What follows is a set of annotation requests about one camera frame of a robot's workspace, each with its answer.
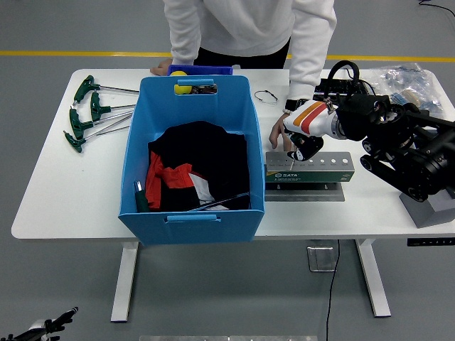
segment black cable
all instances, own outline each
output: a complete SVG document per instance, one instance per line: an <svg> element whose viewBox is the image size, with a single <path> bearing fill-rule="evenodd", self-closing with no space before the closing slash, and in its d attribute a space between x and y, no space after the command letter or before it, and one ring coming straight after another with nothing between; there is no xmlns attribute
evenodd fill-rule
<svg viewBox="0 0 455 341"><path fill-rule="evenodd" d="M332 67L332 69L330 70L330 72L328 73L328 76L327 76L327 83L326 83L326 86L324 89L324 101L328 101L328 103L330 103L330 99L328 97L328 93L330 90L330 83L331 83L333 77L335 76L335 74L337 73L337 71L340 70L343 66L350 66L350 68L354 72L353 79L351 80L351 84L348 88L348 93L346 94L346 101L348 101L350 99L350 97L354 93L355 88L357 87L358 78L360 75L360 71L358 69L357 64L351 62L350 60L340 60Z"/></svg>
<svg viewBox="0 0 455 341"><path fill-rule="evenodd" d="M421 1L419 1L419 5L420 6L437 7L438 9L445 9L446 11L449 11L450 13L452 13L452 16L455 16L455 13L451 9L448 9L447 7L443 7L443 6L439 6L439 5L433 5L433 4L424 4L424 2L429 2L429 1L431 1L431 0L421 0Z"/></svg>
<svg viewBox="0 0 455 341"><path fill-rule="evenodd" d="M275 102L266 102L266 101L264 101L262 98L259 98L259 97L257 96L257 94L260 93L260 92L265 92L265 93L269 94L270 96L272 96L272 97L274 98ZM256 91L256 92L255 92L255 97L256 97L260 102L265 103L265 104L273 104L273 105L275 105L276 103L278 103L278 98L277 98L277 96L275 96L274 94L272 94L269 90L259 90L259 91Z"/></svg>
<svg viewBox="0 0 455 341"><path fill-rule="evenodd" d="M349 78L350 78L350 79L353 79L353 76L350 75L349 69L346 68L346 69L344 69L344 70L346 70L346 72L348 73ZM375 89L373 88L373 86L372 86L369 82L367 82L366 80L361 80L360 78L359 78L358 81L361 82L361 83L364 83L364 84L368 85L368 86L370 87L371 92L373 93L373 95L376 96Z"/></svg>
<svg viewBox="0 0 455 341"><path fill-rule="evenodd" d="M340 240L338 239L338 256L336 257L335 269L333 270L332 282L330 284L330 291L329 291L329 295L328 295L328 311L327 311L327 320L326 320L326 341L328 341L328 319L330 318L330 309L332 306L333 281L335 280L336 269L338 268L339 261L340 261Z"/></svg>

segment blue plastic bin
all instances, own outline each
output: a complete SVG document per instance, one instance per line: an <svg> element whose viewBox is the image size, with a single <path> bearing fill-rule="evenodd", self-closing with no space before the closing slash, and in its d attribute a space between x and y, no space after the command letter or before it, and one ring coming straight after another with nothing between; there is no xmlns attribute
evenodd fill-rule
<svg viewBox="0 0 455 341"><path fill-rule="evenodd" d="M177 65L171 64L168 76L174 71L184 71L187 75L231 75L233 69L230 66L202 66L202 65Z"/></svg>
<svg viewBox="0 0 455 341"><path fill-rule="evenodd" d="M216 94L174 93L174 85L209 85ZM145 184L148 142L179 124L207 121L247 141L248 210L137 213L134 181ZM248 79L237 75L148 77L141 82L122 175L119 218L145 245L249 242L264 216L264 171L259 124Z"/></svg>

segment table leg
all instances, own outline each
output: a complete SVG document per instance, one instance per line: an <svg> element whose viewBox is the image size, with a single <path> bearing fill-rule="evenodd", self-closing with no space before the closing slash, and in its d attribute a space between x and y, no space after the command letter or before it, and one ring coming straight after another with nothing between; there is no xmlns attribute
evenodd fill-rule
<svg viewBox="0 0 455 341"><path fill-rule="evenodd" d="M357 239L357 250L362 262L363 274L367 282L370 294L371 306L376 318L388 318L391 316L387 297L373 253L372 243L374 239Z"/></svg>
<svg viewBox="0 0 455 341"><path fill-rule="evenodd" d="M122 261L120 262L119 278L115 289L114 306L112 308L111 322L125 323L128 321L129 300L134 279L138 242L123 244Z"/></svg>

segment black pants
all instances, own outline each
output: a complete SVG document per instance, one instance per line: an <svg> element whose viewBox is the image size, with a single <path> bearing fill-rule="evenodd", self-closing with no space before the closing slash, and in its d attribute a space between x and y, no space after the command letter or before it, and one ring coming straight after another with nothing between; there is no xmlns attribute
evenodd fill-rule
<svg viewBox="0 0 455 341"><path fill-rule="evenodd" d="M233 66L240 65L242 69L282 69L286 62L290 39L283 48L271 55L256 55L254 57L235 57L222 55L199 48L194 65Z"/></svg>

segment hand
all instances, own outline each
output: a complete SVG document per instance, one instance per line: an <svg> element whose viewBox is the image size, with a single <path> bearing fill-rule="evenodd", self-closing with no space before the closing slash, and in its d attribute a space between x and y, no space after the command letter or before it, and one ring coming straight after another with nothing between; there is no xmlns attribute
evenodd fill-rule
<svg viewBox="0 0 455 341"><path fill-rule="evenodd" d="M272 144L272 149L275 149L278 146L278 137L281 134L283 138L283 151L290 151L292 148L292 142L289 140L289 137L284 133L283 120L286 119L289 115L283 114L272 127L272 132L269 136L269 141Z"/></svg>
<svg viewBox="0 0 455 341"><path fill-rule="evenodd" d="M167 76L170 64L172 64L172 59L171 58L168 58L166 60L162 60L158 64L158 67L152 67L150 69L150 72L153 73L154 75L158 75L158 76Z"/></svg>

